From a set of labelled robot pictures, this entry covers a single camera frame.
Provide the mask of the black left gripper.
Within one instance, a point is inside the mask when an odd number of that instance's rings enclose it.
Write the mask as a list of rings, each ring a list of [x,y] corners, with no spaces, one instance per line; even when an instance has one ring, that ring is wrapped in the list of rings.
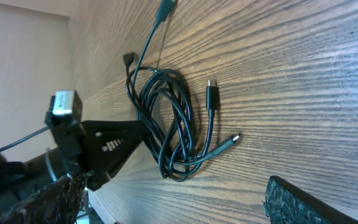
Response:
[[[92,191],[109,182],[142,142],[141,121],[84,121],[82,124],[50,125],[63,166],[72,176],[89,174]]]

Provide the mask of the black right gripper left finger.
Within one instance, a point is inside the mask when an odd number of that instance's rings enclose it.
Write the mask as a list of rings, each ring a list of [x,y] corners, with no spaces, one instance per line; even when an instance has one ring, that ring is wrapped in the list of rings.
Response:
[[[64,175],[29,195],[21,196],[22,186],[13,184],[7,191],[13,199],[2,196],[0,202],[0,224],[9,223],[75,223],[83,206],[89,173],[69,177]]]

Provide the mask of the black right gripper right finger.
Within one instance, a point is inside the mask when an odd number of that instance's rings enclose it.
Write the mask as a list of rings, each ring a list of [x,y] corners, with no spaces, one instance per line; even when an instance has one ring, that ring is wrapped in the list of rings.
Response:
[[[277,175],[268,180],[263,206],[265,215],[274,224],[358,224],[358,220]]]

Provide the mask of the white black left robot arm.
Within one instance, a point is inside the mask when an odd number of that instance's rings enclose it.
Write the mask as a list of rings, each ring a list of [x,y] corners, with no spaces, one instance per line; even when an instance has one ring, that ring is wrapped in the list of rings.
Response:
[[[27,162],[0,153],[0,223],[74,223],[86,190],[108,183],[141,143],[141,121],[55,122],[57,148]]]

